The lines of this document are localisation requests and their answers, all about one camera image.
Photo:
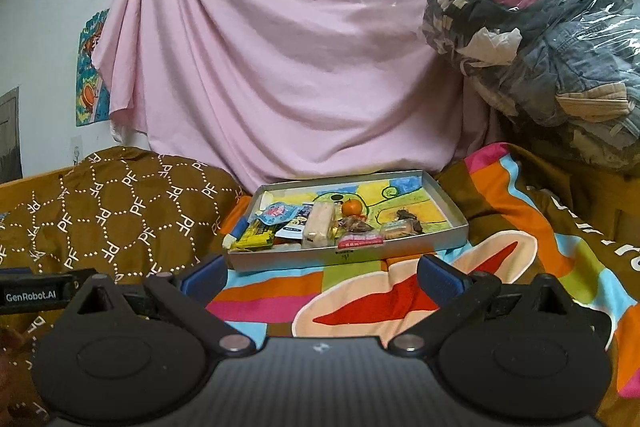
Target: gray door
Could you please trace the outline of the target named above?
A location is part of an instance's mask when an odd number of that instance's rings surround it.
[[[0,183],[22,178],[18,137],[18,88],[0,96]]]

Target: clear plastic bag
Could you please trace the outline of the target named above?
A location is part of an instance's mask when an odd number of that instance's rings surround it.
[[[523,132],[640,163],[640,0],[385,1]]]

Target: wall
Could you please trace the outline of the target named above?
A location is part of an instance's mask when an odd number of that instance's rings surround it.
[[[80,137],[83,155],[115,144],[108,122],[76,127],[74,113],[80,31],[110,3],[0,0],[0,95],[19,87],[25,176],[71,165],[74,137]],[[135,144],[146,145],[144,139]]]

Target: shallow box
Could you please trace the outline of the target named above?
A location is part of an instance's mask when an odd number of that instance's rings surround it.
[[[263,185],[254,194],[245,217],[251,221],[252,216],[276,201],[300,204],[314,200],[335,201],[340,196],[343,200],[360,199],[367,220],[376,220],[377,223],[391,221],[396,210],[405,208],[418,216],[426,233],[391,239],[378,247],[347,251],[337,251],[335,247],[230,250],[228,259],[234,269],[254,272],[361,263],[457,248],[466,243],[468,223],[465,216],[424,171],[383,172]]]

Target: draped cloth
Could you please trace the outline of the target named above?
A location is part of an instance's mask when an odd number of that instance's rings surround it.
[[[386,8],[115,0],[93,62],[113,121],[249,191],[283,178],[440,171],[497,126],[460,72]]]

